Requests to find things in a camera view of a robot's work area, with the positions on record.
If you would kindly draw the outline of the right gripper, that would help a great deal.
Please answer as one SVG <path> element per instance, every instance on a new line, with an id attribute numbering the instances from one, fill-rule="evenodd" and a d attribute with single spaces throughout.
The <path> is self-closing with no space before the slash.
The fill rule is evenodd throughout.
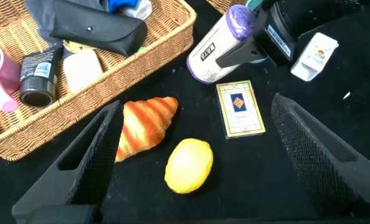
<path id="1" fill-rule="evenodd" d="M 296 39 L 299 1 L 263 0 L 253 36 L 247 37 L 216 59 L 221 68 L 256 62 L 270 57 L 276 65 L 292 61 Z"/>

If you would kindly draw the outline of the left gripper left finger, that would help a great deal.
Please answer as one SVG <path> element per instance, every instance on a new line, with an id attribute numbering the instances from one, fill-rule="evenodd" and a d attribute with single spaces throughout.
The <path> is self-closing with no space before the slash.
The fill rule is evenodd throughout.
<path id="1" fill-rule="evenodd" d="M 96 223 L 123 127 L 123 105 L 103 107 L 12 207 L 17 223 Z"/>

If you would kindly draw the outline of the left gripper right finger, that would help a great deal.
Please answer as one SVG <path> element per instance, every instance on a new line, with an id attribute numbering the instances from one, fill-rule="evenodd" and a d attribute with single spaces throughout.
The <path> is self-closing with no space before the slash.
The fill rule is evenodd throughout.
<path id="1" fill-rule="evenodd" d="M 370 160 L 287 97 L 276 94 L 270 113 L 316 211 L 370 217 Z"/>

